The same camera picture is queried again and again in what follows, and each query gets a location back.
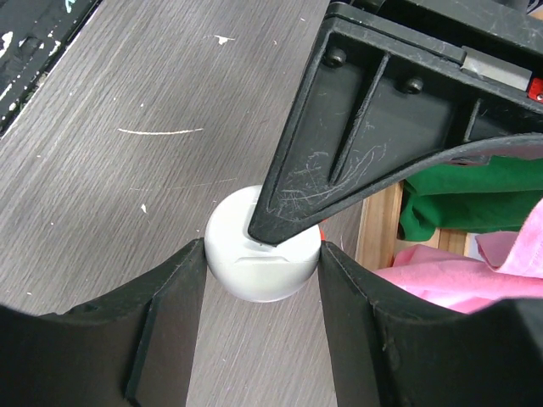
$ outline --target table surface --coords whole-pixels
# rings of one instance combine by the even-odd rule
[[[0,302],[65,312],[262,183],[326,7],[104,0],[0,140]],[[325,225],[351,256],[359,217]],[[316,276],[275,304],[209,276],[188,406],[286,405],[336,405]]]

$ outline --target pink towel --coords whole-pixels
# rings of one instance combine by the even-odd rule
[[[375,274],[427,301],[463,313],[502,298],[543,298],[543,200],[519,233],[476,237],[484,261],[417,245]]]

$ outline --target green towel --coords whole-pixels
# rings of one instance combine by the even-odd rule
[[[493,157],[488,165],[437,165],[406,180],[403,238],[429,240],[437,227],[518,231],[543,198],[543,159]]]

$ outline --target white sphere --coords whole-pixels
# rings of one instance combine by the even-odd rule
[[[256,303],[278,301],[300,290],[316,268],[318,226],[276,247],[247,233],[261,186],[236,191],[219,203],[205,229],[205,257],[215,278],[236,297]]]

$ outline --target screw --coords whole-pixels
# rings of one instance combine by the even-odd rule
[[[347,54],[343,49],[330,48],[324,56],[324,64],[330,68],[340,68],[345,64]]]
[[[409,95],[417,95],[423,91],[424,82],[421,78],[411,78],[406,81],[402,91]]]

